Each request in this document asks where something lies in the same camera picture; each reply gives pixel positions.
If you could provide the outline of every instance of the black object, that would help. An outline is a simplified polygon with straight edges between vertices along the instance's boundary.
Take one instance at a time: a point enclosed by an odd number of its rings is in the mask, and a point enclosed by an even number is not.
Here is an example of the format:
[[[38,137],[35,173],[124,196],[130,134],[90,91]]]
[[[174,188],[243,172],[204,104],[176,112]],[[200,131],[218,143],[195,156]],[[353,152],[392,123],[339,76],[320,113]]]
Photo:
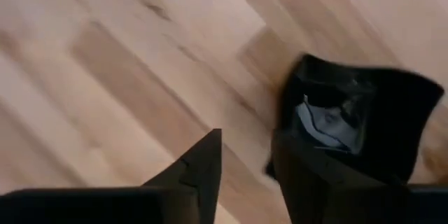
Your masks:
[[[30,189],[0,197],[0,223],[214,222],[221,179],[221,130],[166,170],[131,188]]]
[[[305,55],[281,94],[266,171],[292,222],[447,222],[447,188],[407,185],[442,94],[414,73]]]

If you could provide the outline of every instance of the wooden floor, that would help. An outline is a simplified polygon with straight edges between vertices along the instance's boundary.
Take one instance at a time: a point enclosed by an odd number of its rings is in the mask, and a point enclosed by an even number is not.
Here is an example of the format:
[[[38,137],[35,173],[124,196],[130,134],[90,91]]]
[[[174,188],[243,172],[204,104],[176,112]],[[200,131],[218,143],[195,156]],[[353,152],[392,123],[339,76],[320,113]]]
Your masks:
[[[448,0],[0,0],[0,192],[139,185],[219,127],[216,222],[288,223],[261,171],[291,62],[306,51],[448,87],[447,38]],[[413,182],[448,182],[446,106]]]

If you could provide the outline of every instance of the wood grain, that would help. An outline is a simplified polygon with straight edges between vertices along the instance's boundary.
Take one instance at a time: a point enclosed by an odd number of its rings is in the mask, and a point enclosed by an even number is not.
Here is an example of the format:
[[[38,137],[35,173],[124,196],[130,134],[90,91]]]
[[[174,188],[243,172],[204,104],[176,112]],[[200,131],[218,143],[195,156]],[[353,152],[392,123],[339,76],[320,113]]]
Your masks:
[[[444,87],[445,0],[0,0],[0,192],[138,185],[223,129],[217,223],[288,223],[263,173],[303,52]],[[444,99],[412,177],[448,183]]]

